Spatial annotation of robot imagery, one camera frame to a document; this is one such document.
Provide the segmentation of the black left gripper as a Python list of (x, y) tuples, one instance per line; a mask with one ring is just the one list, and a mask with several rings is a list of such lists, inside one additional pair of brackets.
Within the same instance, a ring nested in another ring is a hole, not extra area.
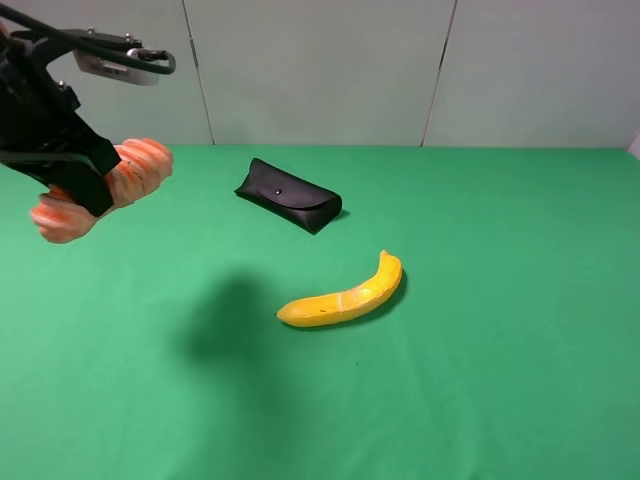
[(73, 89), (48, 71), (71, 51), (66, 42), (31, 31), (1, 35), (1, 163), (61, 189), (100, 217), (114, 205), (105, 175), (121, 158), (76, 114)]

